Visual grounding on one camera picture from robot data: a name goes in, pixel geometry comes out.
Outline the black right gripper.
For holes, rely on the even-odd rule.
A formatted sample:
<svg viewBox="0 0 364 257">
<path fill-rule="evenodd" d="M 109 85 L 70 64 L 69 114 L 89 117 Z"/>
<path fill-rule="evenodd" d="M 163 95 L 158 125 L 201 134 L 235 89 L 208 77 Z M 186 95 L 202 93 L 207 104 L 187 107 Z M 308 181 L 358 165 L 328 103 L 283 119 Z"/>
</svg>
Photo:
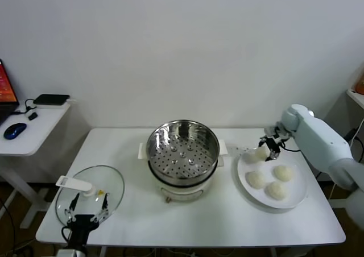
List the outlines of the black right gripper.
<svg viewBox="0 0 364 257">
<path fill-rule="evenodd" d="M 286 150 L 286 142 L 292 137 L 292 133 L 281 122 L 276 122 L 272 126 L 265 127 L 264 133 L 266 136 L 260 138 L 258 147 L 266 144 L 270 150 L 266 161 L 276 160 L 280 155 L 280 147 Z M 273 138 L 275 142 L 268 142 L 268 138 Z"/>
</svg>

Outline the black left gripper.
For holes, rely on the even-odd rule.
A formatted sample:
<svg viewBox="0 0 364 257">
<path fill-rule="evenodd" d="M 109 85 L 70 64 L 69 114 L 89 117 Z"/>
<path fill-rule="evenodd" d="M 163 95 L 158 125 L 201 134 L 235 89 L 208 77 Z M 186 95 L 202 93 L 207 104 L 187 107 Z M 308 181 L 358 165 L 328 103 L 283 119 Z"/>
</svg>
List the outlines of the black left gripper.
<svg viewBox="0 0 364 257">
<path fill-rule="evenodd" d="M 99 227 L 99 222 L 103 222 L 109 217 L 109 193 L 105 194 L 101 205 L 101 210 L 95 215 L 76 215 L 75 209 L 79 197 L 80 194 L 77 193 L 69 204 L 68 208 L 64 210 L 67 228 L 71 231 L 71 236 L 69 238 L 70 240 L 87 240 L 89 234 Z"/>
</svg>

